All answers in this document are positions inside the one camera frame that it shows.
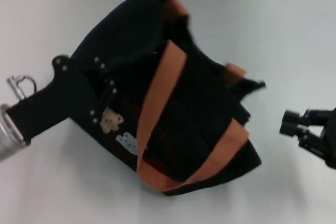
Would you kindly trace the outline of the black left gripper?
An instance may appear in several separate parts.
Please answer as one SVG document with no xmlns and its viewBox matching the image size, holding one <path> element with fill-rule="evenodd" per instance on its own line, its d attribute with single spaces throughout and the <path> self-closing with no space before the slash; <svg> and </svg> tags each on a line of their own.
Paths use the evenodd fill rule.
<svg viewBox="0 0 336 224">
<path fill-rule="evenodd" d="M 120 54 L 78 54 L 77 64 L 67 56 L 52 60 L 54 77 L 41 90 L 26 96 L 19 84 L 29 80 L 28 75 L 12 76 L 7 83 L 19 102 L 5 108 L 5 133 L 19 143 L 29 145 L 31 140 L 65 119 L 72 119 L 90 135 L 98 134 L 102 109 L 100 105 L 121 105 L 125 98 L 127 79 L 103 79 L 98 82 L 99 100 L 88 75 L 116 77 Z"/>
</svg>

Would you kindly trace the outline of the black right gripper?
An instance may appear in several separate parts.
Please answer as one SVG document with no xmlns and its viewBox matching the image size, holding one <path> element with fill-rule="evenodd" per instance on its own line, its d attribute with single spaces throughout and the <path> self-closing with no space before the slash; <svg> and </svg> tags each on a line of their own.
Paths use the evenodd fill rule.
<svg viewBox="0 0 336 224">
<path fill-rule="evenodd" d="M 301 126 L 323 126 L 320 137 Z M 319 156 L 327 166 L 335 169 L 335 109 L 306 110 L 303 115 L 286 110 L 279 130 L 282 135 L 297 137 L 298 146 Z"/>
</svg>

